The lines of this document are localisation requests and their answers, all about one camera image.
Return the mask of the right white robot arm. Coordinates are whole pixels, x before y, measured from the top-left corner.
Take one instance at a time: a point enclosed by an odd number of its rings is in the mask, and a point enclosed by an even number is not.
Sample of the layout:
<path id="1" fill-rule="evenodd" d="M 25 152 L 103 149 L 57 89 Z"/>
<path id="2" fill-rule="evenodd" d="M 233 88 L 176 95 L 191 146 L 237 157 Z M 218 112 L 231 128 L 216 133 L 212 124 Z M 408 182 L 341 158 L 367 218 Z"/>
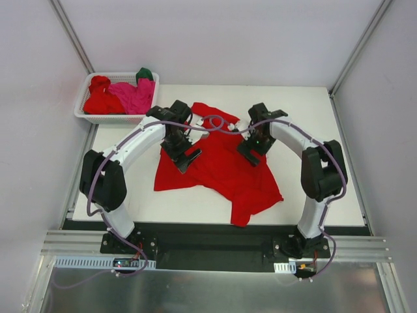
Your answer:
<path id="1" fill-rule="evenodd" d="M 249 110 L 248 137 L 238 145 L 237 151 L 252 165 L 260 160 L 254 155 L 265 155 L 275 141 L 286 145 L 301 159 L 300 182 L 306 194 L 302 216 L 297 224 L 297 237 L 293 251 L 306 258 L 316 250 L 313 238 L 323 235 L 328 205 L 347 191 L 347 170 L 341 144 L 314 138 L 294 124 L 282 110 L 268 111 L 265 104 L 253 105 Z"/>

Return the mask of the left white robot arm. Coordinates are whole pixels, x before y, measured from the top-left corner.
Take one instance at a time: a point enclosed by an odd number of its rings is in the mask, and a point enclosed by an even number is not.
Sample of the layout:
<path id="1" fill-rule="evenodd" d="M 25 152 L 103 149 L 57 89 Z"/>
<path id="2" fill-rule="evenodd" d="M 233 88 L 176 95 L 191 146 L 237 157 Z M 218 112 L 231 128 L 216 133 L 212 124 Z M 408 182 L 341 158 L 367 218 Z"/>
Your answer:
<path id="1" fill-rule="evenodd" d="M 133 252 L 138 244 L 133 234 L 135 225 L 125 204 L 125 174 L 156 143 L 161 143 L 175 167 L 186 173 L 201 154 L 200 149 L 187 153 L 193 144 L 185 135 L 183 124 L 191 116 L 191 108 L 179 100 L 169 108 L 154 106 L 118 143 L 101 152 L 91 149 L 83 157 L 79 191 L 87 198 L 87 215 L 102 215 L 108 228 L 118 235 L 115 246 L 125 254 Z"/>

